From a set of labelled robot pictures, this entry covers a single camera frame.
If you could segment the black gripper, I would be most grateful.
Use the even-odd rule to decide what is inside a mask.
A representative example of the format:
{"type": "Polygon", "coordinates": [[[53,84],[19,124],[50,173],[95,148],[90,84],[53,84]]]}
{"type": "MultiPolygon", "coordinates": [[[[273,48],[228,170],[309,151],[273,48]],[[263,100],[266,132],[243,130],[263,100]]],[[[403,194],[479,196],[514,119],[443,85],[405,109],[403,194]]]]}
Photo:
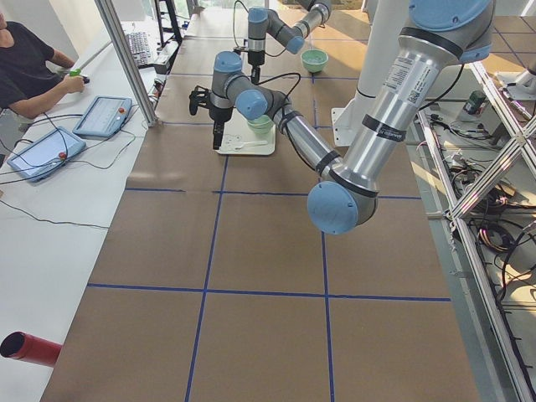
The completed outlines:
{"type": "Polygon", "coordinates": [[[209,117],[213,120],[213,149],[219,150],[222,143],[222,131],[224,130],[224,124],[230,121],[233,113],[233,107],[220,108],[217,106],[211,106],[209,108],[209,117]]]}
{"type": "Polygon", "coordinates": [[[251,82],[259,83],[260,67],[264,64],[264,51],[250,49],[248,51],[248,63],[253,67],[250,76],[251,82]]]}

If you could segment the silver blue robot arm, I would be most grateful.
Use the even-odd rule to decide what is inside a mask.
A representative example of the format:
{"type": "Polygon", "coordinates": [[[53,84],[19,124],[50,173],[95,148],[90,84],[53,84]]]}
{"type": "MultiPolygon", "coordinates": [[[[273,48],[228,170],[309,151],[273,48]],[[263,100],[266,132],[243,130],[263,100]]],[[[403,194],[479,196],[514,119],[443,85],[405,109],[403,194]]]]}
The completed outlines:
{"type": "Polygon", "coordinates": [[[298,1],[307,14],[293,26],[286,24],[279,14],[269,8],[251,8],[248,12],[248,63],[251,81],[260,82],[260,67],[265,63],[266,36],[271,36],[284,50],[297,54],[311,31],[323,25],[331,16],[329,0],[298,1]]]}
{"type": "Polygon", "coordinates": [[[491,49],[492,1],[380,1],[366,60],[383,83],[371,106],[353,116],[353,141],[344,155],[296,111],[287,95],[253,83],[232,51],[216,55],[209,114],[220,137],[234,111],[245,119],[268,116],[321,182],[308,194],[307,211],[324,233],[339,235],[369,220],[377,208],[377,178],[449,65],[485,59],[491,49]]]}

